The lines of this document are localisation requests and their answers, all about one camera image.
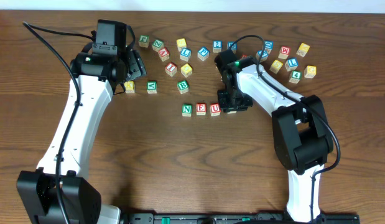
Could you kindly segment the blue L block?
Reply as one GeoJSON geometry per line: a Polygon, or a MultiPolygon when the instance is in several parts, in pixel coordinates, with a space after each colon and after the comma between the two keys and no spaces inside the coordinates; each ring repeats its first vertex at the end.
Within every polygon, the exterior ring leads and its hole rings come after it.
{"type": "Polygon", "coordinates": [[[190,60],[192,51],[188,48],[182,48],[180,51],[180,59],[188,62],[190,60]]]}

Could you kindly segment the blue 2 block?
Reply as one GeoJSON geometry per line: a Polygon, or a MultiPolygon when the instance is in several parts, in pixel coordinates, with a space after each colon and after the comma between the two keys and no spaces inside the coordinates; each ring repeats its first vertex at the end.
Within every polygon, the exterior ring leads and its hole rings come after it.
{"type": "Polygon", "coordinates": [[[223,48],[223,42],[221,40],[213,41],[213,53],[220,53],[223,48]]]}

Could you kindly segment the red A block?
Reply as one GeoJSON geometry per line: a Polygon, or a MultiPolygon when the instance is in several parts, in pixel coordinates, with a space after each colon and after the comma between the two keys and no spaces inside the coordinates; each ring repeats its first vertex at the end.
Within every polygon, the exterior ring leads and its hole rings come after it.
{"type": "Polygon", "coordinates": [[[170,58],[170,53],[165,47],[163,49],[158,50],[158,55],[161,61],[163,62],[170,58]]]}

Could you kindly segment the green J block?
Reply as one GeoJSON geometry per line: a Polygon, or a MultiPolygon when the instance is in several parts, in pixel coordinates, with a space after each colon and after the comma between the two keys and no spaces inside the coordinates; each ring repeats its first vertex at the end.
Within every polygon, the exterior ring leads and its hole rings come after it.
{"type": "Polygon", "coordinates": [[[149,43],[150,43],[149,36],[148,35],[140,35],[138,43],[139,43],[140,47],[148,48],[149,43]]]}

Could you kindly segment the yellow block far right top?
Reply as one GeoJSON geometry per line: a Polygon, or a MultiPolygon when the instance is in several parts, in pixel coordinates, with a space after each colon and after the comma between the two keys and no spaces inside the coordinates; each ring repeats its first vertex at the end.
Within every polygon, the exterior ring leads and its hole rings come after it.
{"type": "Polygon", "coordinates": [[[301,43],[301,45],[299,46],[296,54],[298,56],[305,57],[306,54],[308,53],[309,49],[310,49],[309,45],[307,45],[305,43],[301,43]]]}

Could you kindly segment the yellow K block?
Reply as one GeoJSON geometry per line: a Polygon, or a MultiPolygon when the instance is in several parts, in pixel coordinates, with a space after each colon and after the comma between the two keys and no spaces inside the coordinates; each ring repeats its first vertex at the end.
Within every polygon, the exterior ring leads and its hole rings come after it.
{"type": "Polygon", "coordinates": [[[126,93],[135,93],[136,92],[136,85],[134,81],[127,81],[124,83],[125,92],[126,93]]]}

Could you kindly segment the yellow block far right low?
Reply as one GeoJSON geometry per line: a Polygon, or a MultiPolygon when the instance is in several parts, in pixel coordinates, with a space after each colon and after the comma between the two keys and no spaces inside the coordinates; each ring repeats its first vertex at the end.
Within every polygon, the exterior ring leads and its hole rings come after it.
{"type": "Polygon", "coordinates": [[[314,65],[307,65],[304,70],[305,78],[313,78],[317,74],[317,67],[314,65]]]}

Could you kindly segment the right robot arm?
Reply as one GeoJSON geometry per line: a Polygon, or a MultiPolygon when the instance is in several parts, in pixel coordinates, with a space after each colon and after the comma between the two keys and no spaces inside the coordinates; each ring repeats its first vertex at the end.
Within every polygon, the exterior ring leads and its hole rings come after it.
{"type": "Polygon", "coordinates": [[[333,150],[322,101],[290,91],[252,56],[238,59],[224,50],[214,62],[225,84],[218,90],[220,109],[234,113],[257,103],[271,116],[276,156],[288,171],[287,213],[295,222],[314,221],[320,215],[320,173],[333,150]]]}

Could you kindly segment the red M block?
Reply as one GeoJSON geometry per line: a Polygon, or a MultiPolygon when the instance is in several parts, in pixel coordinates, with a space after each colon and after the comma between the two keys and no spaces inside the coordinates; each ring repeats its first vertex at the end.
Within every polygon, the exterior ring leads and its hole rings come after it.
{"type": "Polygon", "coordinates": [[[278,58],[285,60],[288,58],[289,55],[290,55],[290,47],[281,46],[279,54],[278,54],[278,58]]]}

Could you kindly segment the red E block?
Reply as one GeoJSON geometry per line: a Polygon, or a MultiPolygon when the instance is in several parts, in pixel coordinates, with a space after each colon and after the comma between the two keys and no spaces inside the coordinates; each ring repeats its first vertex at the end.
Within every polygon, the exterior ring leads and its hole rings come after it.
{"type": "Polygon", "coordinates": [[[197,116],[205,116],[206,115],[206,104],[205,103],[197,103],[196,104],[196,114],[197,114],[197,116]]]}

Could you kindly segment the green 4 block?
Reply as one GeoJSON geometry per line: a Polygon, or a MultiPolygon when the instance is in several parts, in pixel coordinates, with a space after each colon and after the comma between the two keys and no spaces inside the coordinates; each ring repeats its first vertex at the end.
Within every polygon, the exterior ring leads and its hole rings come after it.
{"type": "Polygon", "coordinates": [[[302,78],[302,73],[300,71],[293,70],[289,75],[290,83],[298,83],[302,78]]]}

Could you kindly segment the green Z block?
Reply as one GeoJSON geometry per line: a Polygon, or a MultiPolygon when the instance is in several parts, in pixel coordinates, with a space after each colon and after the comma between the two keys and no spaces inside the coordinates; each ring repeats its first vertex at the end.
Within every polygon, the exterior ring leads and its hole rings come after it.
{"type": "Polygon", "coordinates": [[[153,41],[152,43],[152,49],[156,52],[158,52],[159,50],[163,49],[164,48],[164,42],[159,40],[159,39],[156,39],[155,41],[153,41]]]}

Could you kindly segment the yellow S block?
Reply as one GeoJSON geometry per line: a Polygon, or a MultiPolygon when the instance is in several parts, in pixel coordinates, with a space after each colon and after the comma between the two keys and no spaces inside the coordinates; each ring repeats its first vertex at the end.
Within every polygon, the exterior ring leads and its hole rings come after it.
{"type": "Polygon", "coordinates": [[[176,44],[179,52],[181,52],[182,49],[187,48],[187,41],[184,38],[177,39],[176,44]]]}

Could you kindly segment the red I block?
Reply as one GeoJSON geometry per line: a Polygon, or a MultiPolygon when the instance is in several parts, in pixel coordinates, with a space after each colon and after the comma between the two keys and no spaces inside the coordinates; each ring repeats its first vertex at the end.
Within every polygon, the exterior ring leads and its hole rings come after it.
{"type": "Polygon", "coordinates": [[[173,77],[177,73],[177,66],[176,64],[170,62],[166,67],[165,67],[165,72],[168,74],[170,77],[173,77]]]}

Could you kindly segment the yellow block middle right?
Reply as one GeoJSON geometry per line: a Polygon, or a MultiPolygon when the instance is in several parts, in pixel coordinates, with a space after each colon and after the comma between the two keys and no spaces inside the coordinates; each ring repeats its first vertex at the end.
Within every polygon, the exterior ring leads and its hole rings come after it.
{"type": "Polygon", "coordinates": [[[277,74],[279,70],[282,68],[283,63],[279,60],[273,61],[273,63],[270,66],[270,71],[277,74]]]}

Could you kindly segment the green B block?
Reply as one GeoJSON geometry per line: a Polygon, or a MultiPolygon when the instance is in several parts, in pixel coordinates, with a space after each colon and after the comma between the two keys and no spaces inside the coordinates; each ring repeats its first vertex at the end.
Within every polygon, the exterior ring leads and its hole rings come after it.
{"type": "Polygon", "coordinates": [[[177,88],[180,92],[180,94],[184,94],[189,91],[189,85],[186,80],[182,80],[181,82],[177,83],[177,88]]]}

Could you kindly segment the yellow O block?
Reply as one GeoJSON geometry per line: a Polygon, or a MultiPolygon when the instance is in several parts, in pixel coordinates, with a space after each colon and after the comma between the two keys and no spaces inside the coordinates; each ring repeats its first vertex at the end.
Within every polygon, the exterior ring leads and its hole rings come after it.
{"type": "Polygon", "coordinates": [[[188,63],[186,63],[185,65],[181,66],[180,71],[182,75],[187,78],[193,73],[193,68],[188,63]]]}

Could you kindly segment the green N block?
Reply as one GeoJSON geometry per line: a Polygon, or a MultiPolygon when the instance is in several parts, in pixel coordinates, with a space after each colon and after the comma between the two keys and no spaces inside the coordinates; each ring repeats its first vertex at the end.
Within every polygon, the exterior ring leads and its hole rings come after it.
{"type": "Polygon", "coordinates": [[[182,116],[184,117],[192,116],[192,105],[188,105],[188,104],[182,105],[182,116]]]}

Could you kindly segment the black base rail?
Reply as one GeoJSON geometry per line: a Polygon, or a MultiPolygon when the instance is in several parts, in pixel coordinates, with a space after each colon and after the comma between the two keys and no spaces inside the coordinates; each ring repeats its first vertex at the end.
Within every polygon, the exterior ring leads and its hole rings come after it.
{"type": "MultiPolygon", "coordinates": [[[[286,213],[262,212],[256,215],[171,215],[134,213],[124,214],[122,224],[255,224],[255,223],[300,223],[293,221],[286,213]]],[[[360,224],[358,215],[319,215],[316,224],[360,224]]]]}

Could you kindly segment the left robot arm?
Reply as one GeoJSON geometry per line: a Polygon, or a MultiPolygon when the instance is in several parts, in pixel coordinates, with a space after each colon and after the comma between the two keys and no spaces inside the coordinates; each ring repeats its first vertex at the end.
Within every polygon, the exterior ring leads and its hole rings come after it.
{"type": "Polygon", "coordinates": [[[88,182],[91,148],[118,86],[143,77],[146,68],[132,28],[100,19],[89,42],[65,63],[70,89],[62,117],[34,171],[22,171],[16,188],[32,223],[119,223],[121,211],[102,203],[88,182]]]}

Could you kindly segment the blue D block right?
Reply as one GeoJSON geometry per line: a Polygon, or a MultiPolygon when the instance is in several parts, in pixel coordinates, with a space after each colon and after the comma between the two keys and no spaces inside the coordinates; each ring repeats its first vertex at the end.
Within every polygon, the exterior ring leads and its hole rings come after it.
{"type": "Polygon", "coordinates": [[[270,40],[265,40],[265,51],[270,54],[273,49],[274,43],[270,40]]]}

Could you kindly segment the green V block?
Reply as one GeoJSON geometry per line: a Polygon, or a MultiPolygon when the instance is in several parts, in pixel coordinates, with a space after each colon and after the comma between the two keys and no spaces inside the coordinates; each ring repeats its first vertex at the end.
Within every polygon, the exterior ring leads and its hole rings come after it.
{"type": "Polygon", "coordinates": [[[148,92],[148,94],[157,94],[157,82],[156,81],[147,82],[147,92],[148,92]]]}

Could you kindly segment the blue 5 block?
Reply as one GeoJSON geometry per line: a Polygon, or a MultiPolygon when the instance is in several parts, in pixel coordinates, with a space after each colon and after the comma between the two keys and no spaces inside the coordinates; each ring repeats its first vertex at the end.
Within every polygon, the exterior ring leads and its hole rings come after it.
{"type": "Polygon", "coordinates": [[[268,53],[264,50],[258,50],[256,53],[256,59],[260,62],[266,61],[268,58],[268,53]]]}

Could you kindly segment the blue P block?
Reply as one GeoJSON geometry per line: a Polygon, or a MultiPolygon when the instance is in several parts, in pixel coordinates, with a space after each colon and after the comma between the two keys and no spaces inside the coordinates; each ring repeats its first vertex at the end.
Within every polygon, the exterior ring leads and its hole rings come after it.
{"type": "Polygon", "coordinates": [[[198,53],[198,58],[201,60],[201,61],[205,61],[209,55],[210,55],[210,51],[206,48],[206,47],[202,47],[198,53]]]}

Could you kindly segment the blue d block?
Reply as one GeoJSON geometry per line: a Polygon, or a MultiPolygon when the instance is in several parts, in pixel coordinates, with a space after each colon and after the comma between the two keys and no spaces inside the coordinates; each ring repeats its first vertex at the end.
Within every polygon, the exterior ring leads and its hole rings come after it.
{"type": "Polygon", "coordinates": [[[265,51],[270,54],[273,49],[274,43],[270,40],[265,40],[265,51]]]}
{"type": "Polygon", "coordinates": [[[234,42],[228,42],[227,43],[227,48],[231,49],[233,51],[233,53],[236,53],[236,51],[237,51],[237,44],[235,44],[234,42]]]}

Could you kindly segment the blue I block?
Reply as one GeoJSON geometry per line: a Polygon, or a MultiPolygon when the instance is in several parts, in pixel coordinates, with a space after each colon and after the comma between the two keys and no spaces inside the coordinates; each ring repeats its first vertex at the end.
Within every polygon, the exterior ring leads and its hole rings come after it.
{"type": "Polygon", "coordinates": [[[299,66],[299,63],[296,58],[287,59],[285,62],[285,69],[288,72],[295,70],[298,66],[299,66]]]}

